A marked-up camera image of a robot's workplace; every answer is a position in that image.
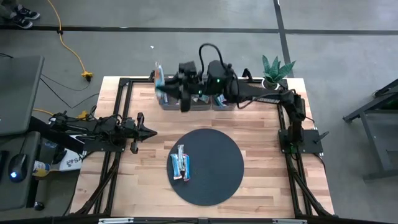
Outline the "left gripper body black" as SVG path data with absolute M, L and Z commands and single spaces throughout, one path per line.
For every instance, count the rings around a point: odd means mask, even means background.
M 137 114 L 137 119 L 132 119 L 131 117 L 127 117 L 124 121 L 124 130 L 126 134 L 126 138 L 133 139 L 131 143 L 130 150 L 133 154 L 138 153 L 137 140 L 140 138 L 140 132 L 142 131 L 144 123 L 144 115 L 142 112 Z

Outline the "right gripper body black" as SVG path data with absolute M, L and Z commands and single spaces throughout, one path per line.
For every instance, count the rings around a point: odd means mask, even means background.
M 199 99 L 200 79 L 195 62 L 179 63 L 178 77 L 180 79 L 179 84 L 182 86 L 179 90 L 181 92 L 180 111 L 188 112 L 192 107 L 194 107 L 194 110 L 198 110 L 200 106 L 205 106 L 206 103 Z

